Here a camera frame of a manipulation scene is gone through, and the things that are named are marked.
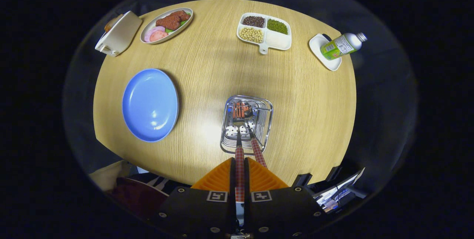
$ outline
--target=bottle label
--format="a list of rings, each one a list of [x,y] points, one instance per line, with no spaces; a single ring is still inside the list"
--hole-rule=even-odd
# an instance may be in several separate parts
[[[336,38],[334,40],[334,43],[336,44],[337,48],[339,48],[340,56],[345,55],[354,50],[354,47],[349,44],[349,42],[344,36]]]
[[[328,60],[333,60],[342,55],[346,55],[355,51],[356,50],[354,47],[349,44],[344,35],[339,36],[338,38],[335,38],[329,43],[321,46],[321,53]]]

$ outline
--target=metal wire basket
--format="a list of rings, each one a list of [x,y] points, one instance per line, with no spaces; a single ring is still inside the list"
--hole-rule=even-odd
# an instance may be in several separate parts
[[[267,99],[249,96],[232,96],[227,99],[224,107],[224,117],[222,118],[222,135],[220,137],[220,148],[226,153],[235,153],[237,144],[237,129],[240,128],[242,137],[242,148],[244,154],[253,156],[250,134],[245,126],[237,127],[232,122],[232,107],[234,103],[247,102],[254,113],[248,124],[252,128],[255,137],[262,149],[266,149],[268,136],[270,134],[271,118],[273,116],[273,105]]]

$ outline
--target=bottle cap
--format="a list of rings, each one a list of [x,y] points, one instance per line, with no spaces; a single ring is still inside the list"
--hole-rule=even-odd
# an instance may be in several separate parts
[[[358,33],[356,34],[357,39],[359,39],[361,42],[365,42],[367,40],[367,37],[363,33]]]

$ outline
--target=empty blue plate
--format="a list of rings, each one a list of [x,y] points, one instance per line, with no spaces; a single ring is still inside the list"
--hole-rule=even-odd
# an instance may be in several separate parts
[[[146,142],[165,138],[178,119],[178,94],[170,77],[157,69],[137,73],[125,88],[122,113],[137,138]]]

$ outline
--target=wood grain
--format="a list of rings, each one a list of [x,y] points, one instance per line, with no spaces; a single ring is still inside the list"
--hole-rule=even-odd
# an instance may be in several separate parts
[[[157,15],[189,7],[193,22],[164,43],[141,43],[140,33]],[[275,16],[291,25],[289,50],[258,52],[258,45],[236,36],[246,12]],[[334,28],[281,6],[247,0],[200,0],[161,8],[143,16],[132,44],[117,57],[105,57],[94,94],[98,141],[133,164],[178,182],[193,184],[232,155],[220,149],[223,107],[232,95],[268,99],[274,119],[264,157],[268,168],[291,185],[296,175],[324,180],[340,164],[356,113],[356,82],[349,55],[331,72],[310,51],[317,33],[331,38]],[[157,68],[175,83],[180,99],[178,121],[168,137],[140,141],[127,129],[122,96],[138,72]]]

